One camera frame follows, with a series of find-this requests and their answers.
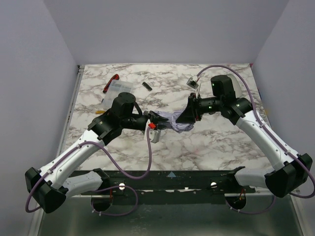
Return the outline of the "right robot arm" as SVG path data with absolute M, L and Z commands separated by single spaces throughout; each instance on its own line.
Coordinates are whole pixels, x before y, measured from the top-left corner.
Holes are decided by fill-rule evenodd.
M 198 93 L 191 93 L 176 122 L 194 124 L 203 114 L 220 112 L 254 141 L 272 166 L 270 170 L 238 168 L 234 174 L 236 182 L 240 186 L 267 188 L 282 198 L 306 182 L 313 160 L 306 153 L 300 155 L 280 139 L 253 109 L 252 103 L 237 96 L 234 90 L 237 84 L 231 74 L 212 77 L 214 96 L 201 98 Z

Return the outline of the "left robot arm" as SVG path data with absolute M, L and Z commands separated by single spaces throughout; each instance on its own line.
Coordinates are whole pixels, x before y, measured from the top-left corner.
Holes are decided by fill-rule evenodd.
M 45 213 L 58 209 L 68 197 L 88 191 L 100 191 L 107 177 L 104 173 L 90 171 L 86 175 L 70 175 L 99 149 L 105 153 L 105 146 L 119 137 L 123 129 L 140 130 L 149 137 L 150 132 L 165 129 L 167 118 L 155 112 L 142 112 L 136 98 L 129 92 L 121 92 L 104 114 L 88 125 L 81 137 L 63 154 L 41 167 L 30 168 L 25 173 L 29 196 L 34 198 Z

